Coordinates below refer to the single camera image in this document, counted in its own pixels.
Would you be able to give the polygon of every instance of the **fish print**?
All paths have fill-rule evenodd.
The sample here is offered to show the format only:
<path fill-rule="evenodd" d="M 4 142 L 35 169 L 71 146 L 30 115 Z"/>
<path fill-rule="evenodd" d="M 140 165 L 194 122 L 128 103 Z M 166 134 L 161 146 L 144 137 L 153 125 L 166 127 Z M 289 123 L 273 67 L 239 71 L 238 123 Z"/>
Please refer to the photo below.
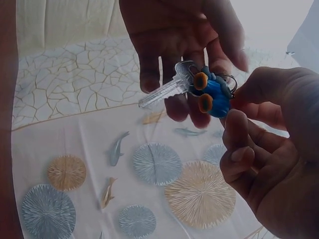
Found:
<path fill-rule="evenodd" d="M 187 137 L 187 136 L 198 136 L 198 135 L 204 134 L 207 132 L 207 130 L 195 132 L 195 131 L 188 130 L 187 128 L 175 128 L 174 132 L 184 137 Z"/>
<path fill-rule="evenodd" d="M 158 123 L 161 118 L 167 116 L 166 112 L 151 113 L 143 119 L 143 124 Z"/>
<path fill-rule="evenodd" d="M 111 166 L 116 166 L 119 161 L 119 158 L 124 155 L 123 153 L 121 153 L 121 142 L 122 139 L 128 136 L 129 134 L 129 132 L 122 134 L 120 138 L 115 142 L 113 147 L 107 151 L 107 154 L 110 158 Z"/>
<path fill-rule="evenodd" d="M 115 182 L 115 180 L 117 180 L 117 178 L 110 178 L 109 180 L 109 186 L 106 189 L 103 198 L 102 198 L 102 203 L 101 203 L 101 207 L 102 209 L 106 208 L 106 206 L 108 205 L 108 203 L 114 198 L 112 196 L 112 185 Z"/>

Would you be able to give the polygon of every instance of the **key blade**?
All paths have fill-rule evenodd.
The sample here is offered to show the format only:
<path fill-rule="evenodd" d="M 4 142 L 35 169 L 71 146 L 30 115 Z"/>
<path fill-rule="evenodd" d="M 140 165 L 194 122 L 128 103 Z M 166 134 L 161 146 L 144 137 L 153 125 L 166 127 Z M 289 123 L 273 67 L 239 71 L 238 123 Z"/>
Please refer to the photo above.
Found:
<path fill-rule="evenodd" d="M 141 99 L 139 101 L 139 107 L 150 110 L 158 105 L 162 100 L 171 96 L 186 93 L 188 90 L 188 79 L 181 78 L 180 76 L 174 76 L 172 81 L 152 91 L 148 96 Z"/>

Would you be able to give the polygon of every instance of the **orange eye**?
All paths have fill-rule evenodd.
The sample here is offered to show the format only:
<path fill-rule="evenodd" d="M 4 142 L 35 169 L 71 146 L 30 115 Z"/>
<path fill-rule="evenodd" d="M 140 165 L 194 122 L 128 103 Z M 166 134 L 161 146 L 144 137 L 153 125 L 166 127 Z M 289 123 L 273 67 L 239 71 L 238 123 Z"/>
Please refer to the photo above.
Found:
<path fill-rule="evenodd" d="M 198 91 L 205 89 L 205 87 L 207 86 L 207 82 L 208 76 L 206 76 L 206 74 L 203 72 L 197 73 L 194 77 L 194 87 Z"/>
<path fill-rule="evenodd" d="M 199 110 L 207 113 L 213 108 L 213 97 L 209 94 L 203 94 L 198 99 Z"/>

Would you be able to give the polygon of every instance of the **blue plush toy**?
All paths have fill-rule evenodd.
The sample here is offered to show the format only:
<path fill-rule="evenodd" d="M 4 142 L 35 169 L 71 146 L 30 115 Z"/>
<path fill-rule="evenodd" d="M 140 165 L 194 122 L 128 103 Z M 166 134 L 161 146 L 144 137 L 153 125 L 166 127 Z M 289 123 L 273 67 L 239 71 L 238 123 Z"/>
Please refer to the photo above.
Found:
<path fill-rule="evenodd" d="M 199 109 L 216 118 L 223 118 L 230 109 L 229 100 L 234 97 L 226 81 L 209 72 L 207 66 L 194 76 L 191 92 L 199 96 Z"/>

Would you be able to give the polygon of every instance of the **hand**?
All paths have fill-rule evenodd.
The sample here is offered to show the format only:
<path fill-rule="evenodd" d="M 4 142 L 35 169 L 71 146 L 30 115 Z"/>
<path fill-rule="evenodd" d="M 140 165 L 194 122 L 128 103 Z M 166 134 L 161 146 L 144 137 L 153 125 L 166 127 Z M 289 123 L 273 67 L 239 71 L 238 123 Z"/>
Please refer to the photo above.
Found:
<path fill-rule="evenodd" d="M 160 86 L 159 57 L 164 84 L 172 80 L 182 57 L 204 66 L 204 48 L 215 73 L 230 73 L 231 62 L 240 70 L 248 69 L 243 29 L 229 0 L 120 0 L 120 8 L 139 55 L 145 93 Z M 199 111 L 191 95 L 166 99 L 165 106 L 175 121 L 190 115 L 198 128 L 209 124 L 210 116 Z"/>
<path fill-rule="evenodd" d="M 258 68 L 226 117 L 224 178 L 257 219 L 283 239 L 319 238 L 319 75 Z M 249 119 L 286 129 L 266 132 Z"/>

